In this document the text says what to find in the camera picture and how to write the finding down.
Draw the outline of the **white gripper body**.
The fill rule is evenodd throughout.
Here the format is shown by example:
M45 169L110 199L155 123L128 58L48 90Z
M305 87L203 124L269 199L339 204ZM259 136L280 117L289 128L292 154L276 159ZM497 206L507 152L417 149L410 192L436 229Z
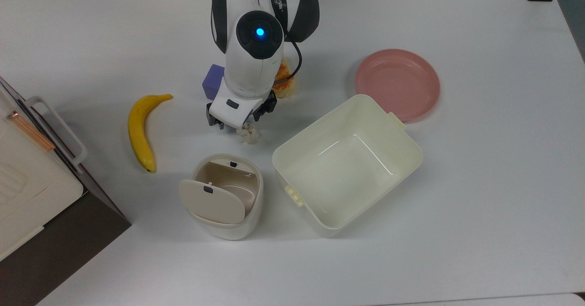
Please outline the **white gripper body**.
M222 78L217 95L211 102L210 113L224 122L225 126L242 128L249 117L253 118L253 112L265 102L268 95L253 99L238 97Z

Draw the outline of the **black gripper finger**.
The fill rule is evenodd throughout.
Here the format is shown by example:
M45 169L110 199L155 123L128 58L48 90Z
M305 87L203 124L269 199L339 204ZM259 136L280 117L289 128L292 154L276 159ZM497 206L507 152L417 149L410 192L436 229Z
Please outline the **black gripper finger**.
M270 91L265 102L253 112L254 121L259 121L265 113L272 113L277 104L277 97L274 91Z
M219 127L219 129L224 129L225 128L225 123L222 122L221 120L218 120L217 117L214 117L210 113L211 105L212 105L211 102L207 103L207 105L206 105L206 119L207 119L207 124L210 127L213 127L213 126L217 125Z

